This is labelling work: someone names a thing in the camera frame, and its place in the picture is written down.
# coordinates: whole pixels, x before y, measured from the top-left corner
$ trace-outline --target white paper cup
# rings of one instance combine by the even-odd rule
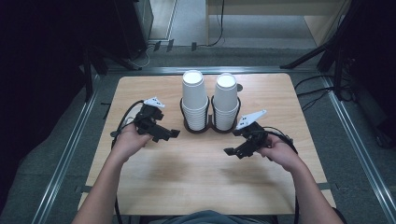
[[[204,76],[200,71],[189,70],[183,74],[183,104],[189,109],[203,107],[207,101]]]
[[[216,109],[230,111],[238,103],[237,85],[235,77],[230,73],[223,73],[218,76],[213,104]]]
[[[216,123],[215,123],[216,128],[222,131],[230,130],[233,127],[233,123],[238,113],[238,108],[239,108],[239,102],[237,102],[236,107],[230,111],[220,111],[215,108],[214,117],[216,117]]]
[[[206,108],[209,104],[209,101],[206,97],[206,104],[198,109],[189,109],[184,105],[184,101],[182,100],[182,110],[184,114],[184,118],[189,125],[189,128],[193,131],[201,131],[205,126],[205,116],[207,116]]]

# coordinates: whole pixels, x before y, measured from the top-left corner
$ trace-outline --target wooden table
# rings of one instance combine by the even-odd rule
[[[217,76],[205,76],[209,96]],[[294,139],[301,158],[318,183],[326,183],[318,154],[307,128],[296,93],[287,74],[237,75],[244,89],[238,93],[241,115],[262,109],[258,122],[273,126]],[[179,110],[182,76],[123,77],[117,87],[87,186],[92,186],[110,150],[110,133],[134,102],[157,96],[165,104],[158,124],[181,130],[168,142],[150,141],[123,166],[118,191],[124,215],[186,215],[212,209],[222,214],[265,215],[294,212],[294,186],[290,173],[259,154],[239,160],[223,149],[237,147],[245,138],[231,133],[189,133]],[[335,206],[329,189],[326,199]]]

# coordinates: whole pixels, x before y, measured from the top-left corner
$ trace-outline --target black stand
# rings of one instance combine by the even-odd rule
[[[334,93],[337,96],[338,100],[342,100],[341,97],[341,80],[342,80],[342,70],[343,70],[343,53],[344,53],[344,40],[348,36],[348,30],[351,28],[352,22],[356,19],[356,14],[362,6],[361,1],[352,0],[350,3],[349,11],[344,17],[344,20],[341,22],[338,27],[336,33],[330,40],[328,40],[323,45],[318,48],[306,53],[301,58],[296,61],[279,66],[281,69],[293,69],[298,65],[312,59],[313,57],[319,55],[324,52],[322,57],[320,58],[317,69],[319,72],[328,72],[332,67],[332,64],[335,62],[335,71],[334,71]]]
[[[106,63],[99,55],[96,54],[96,52],[109,58],[113,62],[118,63],[119,65],[125,67],[128,70],[135,71],[142,69],[141,67],[134,68],[131,64],[125,62],[124,60],[118,58],[115,55],[112,55],[111,53],[107,52],[104,49],[91,47],[89,45],[84,46],[83,58],[84,58],[85,92],[86,92],[85,102],[88,102],[93,94],[91,64],[95,68],[97,73],[100,75],[105,75],[108,69]]]

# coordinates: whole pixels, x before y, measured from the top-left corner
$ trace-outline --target handheld controller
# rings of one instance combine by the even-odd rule
[[[239,159],[244,157],[251,157],[255,151],[262,147],[271,147],[271,143],[267,141],[268,134],[278,136],[282,141],[288,144],[295,153],[297,149],[293,145],[293,140],[283,133],[274,133],[265,131],[264,128],[255,120],[266,113],[265,110],[242,116],[236,129],[233,131],[234,136],[240,136],[246,138],[246,142],[239,147],[227,147],[224,151],[229,156],[237,156]]]
[[[122,118],[119,128],[115,132],[111,133],[111,136],[115,138],[113,144],[115,143],[117,136],[120,134],[121,129],[125,127],[125,125],[131,123],[127,122],[129,113],[137,104],[140,103],[143,103],[143,105],[140,108],[140,111],[134,115],[134,119],[132,120],[132,123],[135,124],[139,134],[150,134],[152,136],[152,141],[154,142],[158,142],[160,139],[168,141],[171,137],[178,137],[178,134],[180,133],[179,130],[168,130],[157,124],[157,120],[163,119],[163,112],[158,107],[165,107],[165,105],[163,105],[157,97],[153,97],[145,101],[138,101],[127,110]]]

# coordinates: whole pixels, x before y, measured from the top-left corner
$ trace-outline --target cable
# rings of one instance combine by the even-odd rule
[[[274,132],[269,132],[269,131],[265,131],[267,133],[273,134],[277,137],[280,138],[280,140],[282,140],[284,143],[286,143],[289,147],[291,147],[291,149],[298,155],[298,151],[297,148],[294,146],[292,139],[290,139],[287,135],[283,134],[279,129],[274,128],[274,127],[262,127],[263,129],[265,128],[269,128],[269,129],[274,129],[276,130],[278,133],[274,133]],[[295,195],[295,207],[294,207],[294,224],[298,224],[299,221],[299,217],[300,217],[300,205],[298,203],[298,199],[297,199],[297,194]]]
[[[112,141],[112,143],[111,143],[111,149],[113,149],[114,145],[116,144],[117,138],[118,138],[118,136],[120,135],[122,129],[123,129],[125,126],[128,125],[128,124],[123,125],[123,123],[124,123],[126,117],[128,116],[129,112],[131,112],[131,110],[132,110],[136,105],[138,105],[138,104],[143,104],[143,102],[144,102],[143,100],[139,100],[139,101],[135,102],[134,104],[132,104],[132,105],[127,109],[127,111],[125,112],[124,116],[122,117],[122,120],[120,121],[119,126],[117,127],[117,130],[116,130],[115,132],[112,132],[112,133],[111,133],[111,136],[113,137],[113,141]],[[118,222],[119,222],[120,224],[122,224],[122,219],[121,219],[121,214],[120,214],[120,208],[119,208],[119,200],[118,200],[118,198],[117,198],[117,195],[116,195],[116,201],[114,202],[114,209],[116,210],[116,216],[117,216]]]
[[[298,88],[302,83],[304,83],[304,82],[306,82],[306,81],[308,81],[308,80],[314,79],[314,78],[318,78],[318,77],[333,77],[333,76],[323,76],[323,75],[321,75],[321,76],[309,77],[309,78],[303,79],[303,80],[301,80],[299,83],[297,83],[297,84],[294,86],[294,89],[297,90],[297,88]]]
[[[139,53],[134,59],[128,60],[128,64],[131,64],[131,65],[134,65],[134,66],[140,67],[140,68],[146,67],[147,65],[149,65],[150,60],[149,60],[148,49],[151,49],[151,48],[153,48],[153,47],[154,47],[154,45],[150,45],[148,48],[146,48],[146,49],[144,50],[145,53],[146,53],[146,57],[148,58],[148,61],[146,62],[146,64],[144,64],[144,65],[139,65],[139,64],[136,64],[136,63],[133,62],[133,60],[136,60],[137,58],[140,57],[141,53]]]
[[[317,90],[314,90],[314,91],[307,91],[307,92],[298,93],[297,97],[309,95],[309,94],[316,93],[316,92],[319,92],[319,91],[333,91],[333,90],[334,90],[334,87],[326,87],[326,88],[321,88],[321,89],[317,89]]]
[[[221,4],[221,22],[220,22],[220,36],[219,36],[219,39],[215,43],[212,43],[212,44],[209,44],[209,45],[197,45],[197,47],[213,47],[213,46],[217,45],[219,43],[219,41],[221,40],[222,34],[223,34],[224,1],[225,0],[222,0],[222,4]]]
[[[311,108],[318,100],[320,100],[323,96],[325,96],[325,95],[326,95],[327,93],[329,93],[329,92],[330,92],[330,91],[325,91],[325,92],[323,92],[317,99],[312,100],[312,101],[308,102],[306,105],[304,105],[304,106],[302,107],[302,110],[305,111],[305,110]]]

